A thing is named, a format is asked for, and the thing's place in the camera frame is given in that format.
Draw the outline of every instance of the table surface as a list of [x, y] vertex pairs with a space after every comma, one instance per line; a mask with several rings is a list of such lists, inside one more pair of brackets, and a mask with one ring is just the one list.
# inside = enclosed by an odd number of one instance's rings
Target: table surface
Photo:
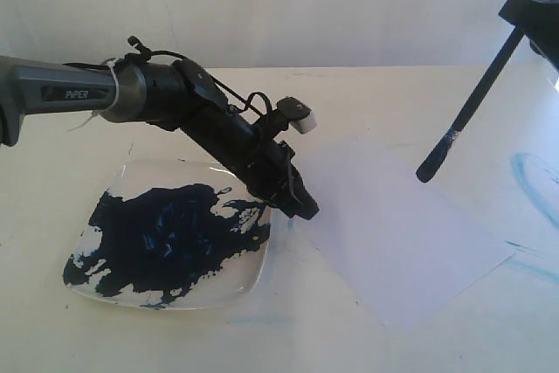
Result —
[[[284, 135], [299, 155], [371, 135], [415, 170], [483, 70], [214, 74], [240, 92], [292, 95], [312, 107], [319, 127]], [[555, 372], [559, 231], [525, 196], [510, 159], [529, 152], [559, 169], [558, 116], [559, 95], [539, 66], [507, 67], [431, 185], [496, 237], [532, 251], [407, 331], [387, 329], [360, 306], [302, 228], [273, 230], [258, 285], [229, 307], [150, 311], [72, 293], [62, 269], [123, 163], [209, 157], [185, 135], [146, 124], [96, 119], [67, 132], [86, 114], [27, 117], [19, 144], [0, 149], [0, 371]]]

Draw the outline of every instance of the black paint brush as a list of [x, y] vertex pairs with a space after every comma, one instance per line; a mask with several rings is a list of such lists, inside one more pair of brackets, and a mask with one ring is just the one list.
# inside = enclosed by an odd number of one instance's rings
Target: black paint brush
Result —
[[484, 75], [481, 77], [478, 85], [473, 89], [472, 94], [467, 99], [466, 103], [460, 109], [460, 112], [451, 127], [448, 129], [446, 134], [437, 143], [437, 146], [431, 151], [427, 158], [421, 163], [418, 170], [416, 171], [416, 176], [422, 183], [428, 183], [437, 173], [440, 166], [446, 159], [446, 155], [450, 150], [452, 144], [459, 136], [460, 132], [464, 129], [466, 124], [475, 114], [476, 110], [480, 106], [481, 102], [486, 97], [487, 93], [493, 86], [500, 72], [505, 67], [512, 56], [514, 50], [521, 42], [523, 33], [521, 30], [514, 28], [511, 34], [508, 36], [507, 41], [501, 47], [491, 65], [487, 68]]

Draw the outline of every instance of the paper sheet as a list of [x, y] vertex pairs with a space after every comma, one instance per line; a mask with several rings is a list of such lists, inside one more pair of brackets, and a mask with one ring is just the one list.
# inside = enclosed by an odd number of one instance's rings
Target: paper sheet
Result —
[[414, 325], [514, 253], [370, 139], [295, 165], [321, 207], [297, 227], [387, 325]]

